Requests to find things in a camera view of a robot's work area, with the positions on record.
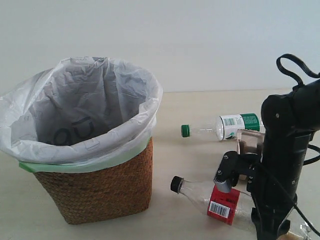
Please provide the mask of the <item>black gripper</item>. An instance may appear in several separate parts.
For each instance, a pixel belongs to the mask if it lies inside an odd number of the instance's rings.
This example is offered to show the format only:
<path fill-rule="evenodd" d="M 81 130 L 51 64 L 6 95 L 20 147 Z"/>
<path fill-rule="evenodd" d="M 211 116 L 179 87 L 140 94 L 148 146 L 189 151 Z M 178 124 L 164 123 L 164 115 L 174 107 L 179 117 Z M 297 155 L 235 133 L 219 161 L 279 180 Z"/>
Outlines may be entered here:
<path fill-rule="evenodd" d="M 229 193 L 232 187 L 247 177 L 247 191 L 251 193 L 254 207 L 251 220 L 258 240 L 276 240 L 287 234 L 291 227 L 288 215 L 292 204 L 279 189 L 265 189 L 265 173 L 261 157 L 254 153 L 238 154 L 226 152 L 219 164 L 213 182 L 222 193 Z"/>

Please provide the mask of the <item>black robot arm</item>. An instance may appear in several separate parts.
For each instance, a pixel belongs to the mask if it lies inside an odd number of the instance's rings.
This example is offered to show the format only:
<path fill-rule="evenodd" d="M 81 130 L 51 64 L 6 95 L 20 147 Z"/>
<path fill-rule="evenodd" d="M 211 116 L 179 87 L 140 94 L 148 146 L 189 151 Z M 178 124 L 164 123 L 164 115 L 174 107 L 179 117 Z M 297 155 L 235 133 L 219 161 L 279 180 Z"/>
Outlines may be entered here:
<path fill-rule="evenodd" d="M 254 207 L 251 220 L 259 240 L 275 240 L 290 229 L 288 215 L 297 208 L 297 187 L 305 155 L 320 129 L 320 83 L 295 86 L 288 94 L 267 97 L 261 106 L 265 127 L 262 154 L 224 154 L 214 177 L 219 191 L 228 193 L 240 175 Z"/>

